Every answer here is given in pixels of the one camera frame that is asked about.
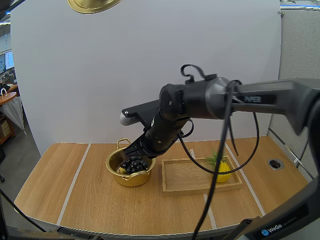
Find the computer monitor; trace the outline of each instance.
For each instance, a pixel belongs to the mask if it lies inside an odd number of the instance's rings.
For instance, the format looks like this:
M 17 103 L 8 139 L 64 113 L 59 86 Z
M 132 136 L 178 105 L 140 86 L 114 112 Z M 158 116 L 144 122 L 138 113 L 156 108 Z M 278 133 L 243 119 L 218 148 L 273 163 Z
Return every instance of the computer monitor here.
M 12 69 L 14 66 L 12 51 L 8 51 L 5 53 L 5 70 Z
M 6 71 L 6 55 L 2 54 L 0 55 L 0 74 L 4 73 Z

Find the yellow pineapple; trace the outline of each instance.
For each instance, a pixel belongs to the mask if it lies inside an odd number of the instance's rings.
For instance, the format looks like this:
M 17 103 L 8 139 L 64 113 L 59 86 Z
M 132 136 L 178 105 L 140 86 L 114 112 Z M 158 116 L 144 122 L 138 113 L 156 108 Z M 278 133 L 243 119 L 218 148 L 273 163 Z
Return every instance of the yellow pineapple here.
M 206 157 L 206 159 L 211 163 L 212 168 L 215 169 L 216 167 L 216 160 L 217 160 L 217 154 L 212 150 L 212 156 Z M 219 166 L 219 172 L 228 172 L 230 171 L 229 165 L 226 163 L 226 161 L 222 158 Z M 216 178 L 217 183 L 224 183 L 229 180 L 231 176 L 231 173 L 228 174 L 218 174 L 218 177 Z

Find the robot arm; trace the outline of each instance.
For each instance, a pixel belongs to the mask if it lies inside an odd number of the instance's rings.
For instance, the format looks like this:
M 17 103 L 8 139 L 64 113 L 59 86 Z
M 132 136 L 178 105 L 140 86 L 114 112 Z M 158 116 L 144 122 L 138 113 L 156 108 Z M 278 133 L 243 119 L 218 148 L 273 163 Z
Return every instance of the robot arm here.
M 229 81 L 215 74 L 185 84 L 167 84 L 159 100 L 124 109 L 122 122 L 141 122 L 144 133 L 124 150 L 126 156 L 150 158 L 164 154 L 190 118 L 223 119 Z M 309 129 L 309 144 L 317 171 L 320 163 L 320 80 L 238 84 L 232 111 L 285 115 L 298 135 Z M 263 217 L 246 219 L 224 239 L 280 239 L 320 217 L 319 177 L 287 202 Z

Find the white backdrop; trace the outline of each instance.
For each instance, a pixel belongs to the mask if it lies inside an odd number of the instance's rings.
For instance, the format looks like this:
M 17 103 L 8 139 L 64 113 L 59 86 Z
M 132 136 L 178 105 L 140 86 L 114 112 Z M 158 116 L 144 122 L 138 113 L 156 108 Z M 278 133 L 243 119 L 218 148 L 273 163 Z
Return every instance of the white backdrop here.
M 67 0 L 28 0 L 11 13 L 19 90 L 41 154 L 53 143 L 134 140 L 123 108 L 183 83 L 183 64 L 244 83 L 278 78 L 279 0 L 123 0 L 98 14 Z M 269 114 L 259 115 L 265 135 Z M 220 138 L 221 120 L 197 119 L 187 141 Z M 252 114 L 235 113 L 236 138 L 255 136 Z

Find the gold lamp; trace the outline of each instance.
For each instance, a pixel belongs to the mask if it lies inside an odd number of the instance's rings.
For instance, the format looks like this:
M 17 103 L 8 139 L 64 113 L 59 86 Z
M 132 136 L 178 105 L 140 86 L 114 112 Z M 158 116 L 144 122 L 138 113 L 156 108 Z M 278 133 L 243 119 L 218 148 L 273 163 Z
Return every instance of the gold lamp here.
M 121 0 L 68 0 L 69 6 L 81 14 L 94 14 L 107 10 Z

